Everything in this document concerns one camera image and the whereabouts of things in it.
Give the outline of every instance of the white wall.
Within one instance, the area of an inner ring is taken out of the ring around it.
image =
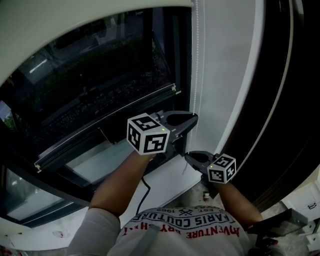
[[[190,110],[194,108],[196,91],[195,112],[198,114],[200,110],[200,113],[190,150],[219,153],[238,118],[255,70],[263,33],[264,2],[256,2],[257,5],[255,0],[206,0],[205,14],[204,0],[194,4]],[[253,36],[255,23],[258,26]]]

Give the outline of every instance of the window frame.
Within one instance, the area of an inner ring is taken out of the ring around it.
[[[167,40],[173,40],[173,49],[166,49],[165,52],[167,54],[167,64],[175,80],[174,84],[165,86],[85,125],[79,131],[70,134],[67,142],[53,148],[41,159],[38,159],[38,156],[33,152],[29,152],[27,145],[23,143],[23,139],[13,135],[6,125],[0,121],[0,133],[2,134],[0,137],[1,163],[27,182],[64,199],[64,201],[20,221],[3,214],[0,216],[1,218],[34,228],[89,206],[94,191],[106,177],[93,184],[81,186],[73,180],[72,176],[75,173],[66,166],[66,163],[105,141],[99,129],[106,129],[108,124],[112,123],[117,116],[121,116],[122,122],[126,123],[128,117],[144,112],[151,114],[163,109],[189,110],[192,60],[191,8],[163,7],[163,12],[170,17],[166,20],[166,26],[171,29],[166,36]],[[179,154],[183,156],[186,145],[186,137],[179,139],[176,147],[177,151],[169,152],[164,159],[149,164],[144,175],[154,171]],[[70,178],[62,177],[59,170],[68,172]]]

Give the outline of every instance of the wrist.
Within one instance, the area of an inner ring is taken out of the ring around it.
[[[219,191],[219,190],[223,190],[226,188],[229,188],[230,186],[232,186],[231,183],[227,183],[227,184],[223,184],[223,183],[213,183],[214,187]]]
[[[135,156],[136,158],[143,159],[143,160],[148,160],[150,161],[153,159],[157,154],[139,154],[137,151],[133,151],[132,155]]]

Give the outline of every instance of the white t-shirt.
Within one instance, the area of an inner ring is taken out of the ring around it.
[[[89,209],[67,255],[127,256],[149,226],[159,227],[145,255],[245,256],[252,244],[241,225],[212,206],[154,208],[131,219],[122,229],[117,217]]]

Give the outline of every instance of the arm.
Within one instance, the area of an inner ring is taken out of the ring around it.
[[[263,220],[258,209],[242,195],[230,182],[215,183],[225,210],[230,213],[244,228]]]
[[[90,208],[106,210],[116,217],[122,215],[133,197],[154,154],[131,155],[98,187]]]

